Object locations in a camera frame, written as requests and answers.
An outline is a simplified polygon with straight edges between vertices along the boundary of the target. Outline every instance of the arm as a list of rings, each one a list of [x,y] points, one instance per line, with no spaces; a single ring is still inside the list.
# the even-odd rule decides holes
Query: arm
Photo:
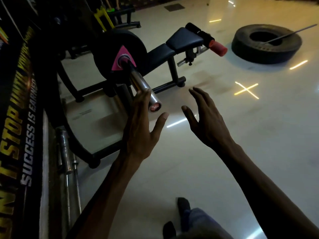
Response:
[[[182,110],[193,133],[212,148],[241,187],[253,213],[270,238],[319,238],[319,229],[236,144],[213,100],[201,89],[189,90],[199,112],[199,122],[186,106]]]
[[[141,162],[159,140],[168,113],[163,113],[149,132],[148,104],[151,92],[138,92],[123,133],[122,148],[105,180],[68,233],[67,238],[99,239],[108,237],[125,189]]]

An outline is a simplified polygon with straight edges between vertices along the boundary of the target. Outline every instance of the blue jeans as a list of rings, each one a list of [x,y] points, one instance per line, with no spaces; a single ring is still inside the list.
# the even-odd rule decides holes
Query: blue jeans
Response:
[[[181,217],[181,230],[203,238],[233,239],[221,225],[199,208],[184,211]]]

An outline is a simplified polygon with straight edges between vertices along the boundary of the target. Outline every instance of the pants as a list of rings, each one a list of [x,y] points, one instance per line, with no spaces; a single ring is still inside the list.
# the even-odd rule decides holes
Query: pants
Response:
[[[195,208],[184,211],[181,217],[182,238],[233,239],[212,217],[203,210]]]

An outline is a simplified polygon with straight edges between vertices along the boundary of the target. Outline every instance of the forearm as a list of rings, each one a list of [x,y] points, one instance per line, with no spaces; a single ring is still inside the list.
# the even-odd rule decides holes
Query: forearm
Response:
[[[120,155],[67,238],[106,239],[121,198],[136,170],[135,164],[129,164],[129,159]]]
[[[301,210],[233,143],[219,156],[247,198],[266,236],[319,238],[318,228]]]

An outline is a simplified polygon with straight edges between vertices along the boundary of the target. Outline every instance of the hand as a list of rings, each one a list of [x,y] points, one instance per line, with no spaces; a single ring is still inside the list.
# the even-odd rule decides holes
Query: hand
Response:
[[[182,106],[182,110],[189,122],[192,132],[207,146],[216,153],[228,148],[234,143],[226,124],[218,112],[210,96],[199,88],[189,89],[198,105],[199,122],[187,106]]]
[[[151,154],[169,115],[167,112],[161,114],[156,121],[153,131],[150,132],[148,121],[150,97],[151,90],[137,92],[122,139],[123,144],[120,155],[131,159],[137,167]]]

